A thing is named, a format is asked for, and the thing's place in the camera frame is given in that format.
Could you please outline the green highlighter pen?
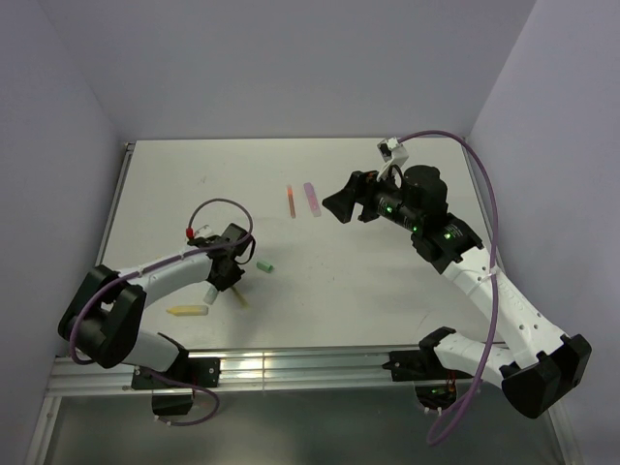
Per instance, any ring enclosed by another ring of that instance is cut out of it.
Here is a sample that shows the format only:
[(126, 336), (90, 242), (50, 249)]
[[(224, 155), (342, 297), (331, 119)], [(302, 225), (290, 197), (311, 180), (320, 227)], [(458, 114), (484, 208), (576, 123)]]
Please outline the green highlighter pen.
[(212, 305), (216, 301), (218, 295), (219, 295), (219, 291), (215, 287), (210, 286), (205, 293), (203, 302), (206, 305)]

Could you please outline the yellow thin pen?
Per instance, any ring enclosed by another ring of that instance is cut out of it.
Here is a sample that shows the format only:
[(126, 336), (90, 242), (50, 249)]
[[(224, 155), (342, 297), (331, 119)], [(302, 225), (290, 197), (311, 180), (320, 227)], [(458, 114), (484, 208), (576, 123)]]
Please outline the yellow thin pen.
[(247, 308), (248, 302), (246, 298), (241, 294), (241, 292), (236, 287), (231, 287), (232, 294), (235, 296), (239, 306), (241, 308)]

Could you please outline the orange thin pen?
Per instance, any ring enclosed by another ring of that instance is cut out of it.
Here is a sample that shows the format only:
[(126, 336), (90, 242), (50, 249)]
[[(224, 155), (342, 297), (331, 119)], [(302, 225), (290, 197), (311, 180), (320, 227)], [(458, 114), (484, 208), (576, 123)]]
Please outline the orange thin pen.
[(288, 184), (286, 186), (286, 194), (287, 194), (287, 202), (289, 206), (290, 217), (292, 219), (295, 219), (296, 218), (295, 198), (294, 198), (294, 190), (293, 190), (292, 185)]

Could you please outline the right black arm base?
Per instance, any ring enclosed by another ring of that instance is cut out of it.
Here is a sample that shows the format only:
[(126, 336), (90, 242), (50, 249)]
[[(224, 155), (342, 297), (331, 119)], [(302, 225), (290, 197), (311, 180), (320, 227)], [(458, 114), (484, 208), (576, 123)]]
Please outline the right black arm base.
[(457, 382), (473, 378), (464, 372), (444, 368), (423, 350), (389, 352), (382, 368), (390, 373), (393, 382), (413, 382), (418, 401), (431, 410), (446, 409), (455, 403)]

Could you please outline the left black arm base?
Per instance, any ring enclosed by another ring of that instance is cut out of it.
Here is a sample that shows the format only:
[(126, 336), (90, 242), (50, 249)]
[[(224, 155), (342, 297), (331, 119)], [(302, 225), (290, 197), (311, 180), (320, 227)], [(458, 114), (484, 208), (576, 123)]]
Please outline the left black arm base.
[[(151, 391), (151, 410), (156, 420), (175, 427), (188, 427), (213, 419), (221, 400), (213, 390), (218, 387), (221, 359), (215, 356), (183, 356), (168, 371), (138, 366), (131, 382), (132, 390)], [(201, 418), (187, 419), (199, 394), (211, 399), (210, 410)]]

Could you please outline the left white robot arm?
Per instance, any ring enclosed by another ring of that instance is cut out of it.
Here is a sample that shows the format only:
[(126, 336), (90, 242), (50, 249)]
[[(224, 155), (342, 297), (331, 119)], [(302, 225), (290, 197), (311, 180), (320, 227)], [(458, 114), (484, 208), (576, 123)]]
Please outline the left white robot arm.
[(239, 260), (252, 253), (256, 239), (235, 223), (223, 233), (191, 238), (180, 252), (158, 262), (125, 270), (98, 265), (88, 271), (58, 324), (71, 355), (82, 352), (79, 363), (109, 369), (119, 364), (154, 370), (167, 387), (177, 387), (189, 374), (187, 350), (162, 333), (140, 328), (150, 305), (190, 285), (207, 285), (204, 301), (240, 281)]

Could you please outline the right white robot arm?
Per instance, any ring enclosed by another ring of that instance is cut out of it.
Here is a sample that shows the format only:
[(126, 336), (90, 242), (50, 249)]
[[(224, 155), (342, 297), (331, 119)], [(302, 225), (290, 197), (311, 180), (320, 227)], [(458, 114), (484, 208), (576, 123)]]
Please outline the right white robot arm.
[(441, 327), (419, 343), (421, 371), (438, 378), (448, 370), (480, 370), (482, 380), (500, 388), (521, 415), (536, 419), (579, 385), (592, 347), (584, 336), (570, 336), (548, 320), (492, 264), (479, 236), (450, 213), (447, 196), (439, 170), (418, 165), (357, 170), (322, 205), (343, 224), (361, 205), (359, 221), (383, 217), (407, 230), (416, 252), (474, 303), (506, 345), (487, 349)]

